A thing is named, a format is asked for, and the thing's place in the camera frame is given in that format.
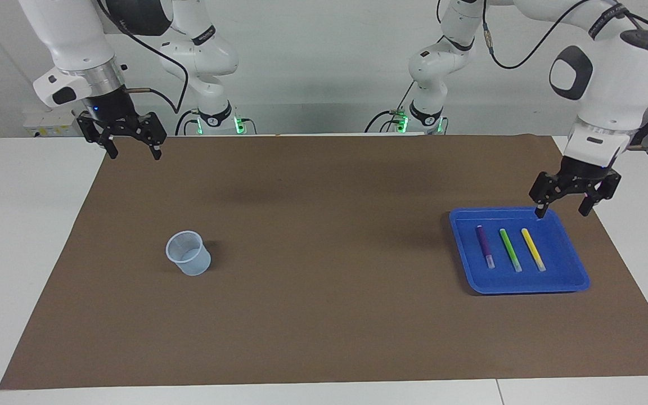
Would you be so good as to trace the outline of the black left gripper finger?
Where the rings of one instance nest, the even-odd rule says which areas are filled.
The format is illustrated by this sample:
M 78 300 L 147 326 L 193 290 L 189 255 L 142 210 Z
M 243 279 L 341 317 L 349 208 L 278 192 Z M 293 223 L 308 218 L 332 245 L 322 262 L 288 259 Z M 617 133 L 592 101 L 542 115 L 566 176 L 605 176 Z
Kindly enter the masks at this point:
M 579 213 L 586 217 L 599 202 L 612 199 L 621 178 L 622 175 L 619 172 L 609 171 L 602 179 L 587 181 L 584 188 L 584 199 L 578 208 Z
M 535 215 L 540 219 L 545 217 L 550 204 L 565 197 L 568 188 L 568 178 L 540 172 L 529 191 L 529 197 L 535 203 Z

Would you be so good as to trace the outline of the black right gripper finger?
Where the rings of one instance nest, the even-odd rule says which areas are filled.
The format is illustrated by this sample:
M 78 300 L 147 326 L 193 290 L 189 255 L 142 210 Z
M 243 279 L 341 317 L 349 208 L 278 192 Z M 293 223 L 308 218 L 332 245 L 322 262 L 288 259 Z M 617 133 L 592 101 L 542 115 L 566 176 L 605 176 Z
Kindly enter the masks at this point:
M 75 122 L 79 126 L 85 141 L 97 144 L 102 149 L 105 149 L 106 154 L 111 159 L 116 159 L 119 151 L 111 138 L 110 128 L 107 125 L 105 125 L 103 130 L 100 130 L 97 126 L 98 122 L 88 112 L 80 113 L 75 118 Z
M 129 118 L 129 129 L 131 137 L 146 144 L 151 151 L 152 158 L 159 161 L 162 156 L 160 146 L 167 138 L 167 132 L 155 112 L 148 112 L 144 115 L 132 115 Z

